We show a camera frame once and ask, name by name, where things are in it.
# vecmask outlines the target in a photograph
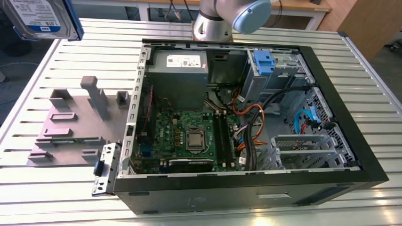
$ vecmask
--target ram slot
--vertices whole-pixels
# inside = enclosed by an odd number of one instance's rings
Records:
[[[214,115],[213,123],[214,123],[213,127],[214,127],[214,137],[216,137],[217,160],[218,160],[218,165],[222,166],[222,164],[225,163],[225,155],[222,150],[220,115]]]
[[[226,114],[221,115],[221,136],[222,136],[222,147],[224,147],[224,156],[226,160],[226,166],[233,165],[233,150],[232,150],[232,141],[230,141],[230,130],[228,126]]]

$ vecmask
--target metal rail table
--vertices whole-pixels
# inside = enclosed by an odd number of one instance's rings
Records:
[[[85,95],[95,75],[106,93],[132,90],[144,38],[192,39],[189,24],[82,19],[79,42],[55,40],[0,128],[0,224],[396,225],[402,224],[401,103],[349,38],[335,32],[261,29],[240,42],[312,46],[391,181],[320,206],[137,216],[117,197],[91,197],[93,167],[25,167],[54,88]]]

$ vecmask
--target hard drive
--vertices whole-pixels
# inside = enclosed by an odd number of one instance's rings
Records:
[[[23,40],[82,40],[85,30],[71,0],[3,0],[2,6]]]

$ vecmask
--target power supply label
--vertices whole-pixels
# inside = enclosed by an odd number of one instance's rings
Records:
[[[202,67],[202,59],[198,55],[169,55],[168,67]]]
[[[25,22],[37,32],[58,32],[61,22],[47,0],[11,0],[11,4]]]

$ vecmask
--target open computer tower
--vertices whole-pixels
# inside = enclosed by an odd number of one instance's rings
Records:
[[[317,205],[388,181],[310,47],[144,40],[93,195],[138,213]]]

